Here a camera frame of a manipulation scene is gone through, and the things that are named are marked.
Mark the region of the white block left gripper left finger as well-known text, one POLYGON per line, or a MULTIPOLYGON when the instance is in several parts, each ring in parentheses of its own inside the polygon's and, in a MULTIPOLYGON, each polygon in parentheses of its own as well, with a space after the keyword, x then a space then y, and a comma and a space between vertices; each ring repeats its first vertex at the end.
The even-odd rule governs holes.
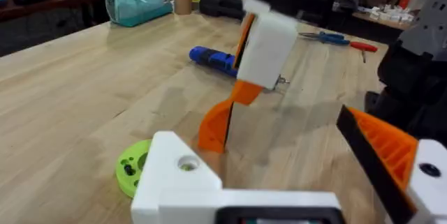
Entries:
POLYGON ((220 190, 222 181, 175 132, 156 132, 131 203, 132 221, 160 223, 162 192, 191 189, 220 190))

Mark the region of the white orange left gripper right finger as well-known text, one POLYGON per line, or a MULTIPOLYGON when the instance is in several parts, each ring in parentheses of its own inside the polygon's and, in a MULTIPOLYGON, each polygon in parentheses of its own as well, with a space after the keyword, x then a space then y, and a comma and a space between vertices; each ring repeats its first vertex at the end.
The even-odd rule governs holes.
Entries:
POLYGON ((387 223, 446 222, 446 147, 440 141, 417 139, 345 105, 337 128, 379 197, 387 223))

